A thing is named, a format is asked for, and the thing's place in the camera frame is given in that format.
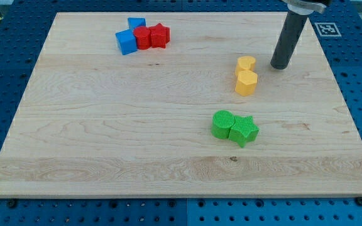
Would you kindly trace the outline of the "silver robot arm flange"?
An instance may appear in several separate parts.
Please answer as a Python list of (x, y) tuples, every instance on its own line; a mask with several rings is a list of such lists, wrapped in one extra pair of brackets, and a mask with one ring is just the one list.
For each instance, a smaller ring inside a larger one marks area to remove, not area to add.
[(282, 0), (287, 3), (288, 9), (299, 14), (309, 15), (313, 12), (324, 13), (332, 0)]

